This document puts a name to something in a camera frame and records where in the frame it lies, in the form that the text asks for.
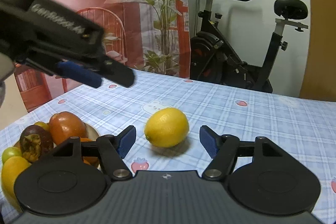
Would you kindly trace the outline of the gloved left hand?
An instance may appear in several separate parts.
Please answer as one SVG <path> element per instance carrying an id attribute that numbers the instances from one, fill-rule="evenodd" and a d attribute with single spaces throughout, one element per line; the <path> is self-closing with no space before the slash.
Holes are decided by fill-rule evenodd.
<path id="1" fill-rule="evenodd" d="M 13 61 L 3 53 L 0 53 L 0 106 L 2 106 L 5 99 L 7 80 L 15 71 Z"/>

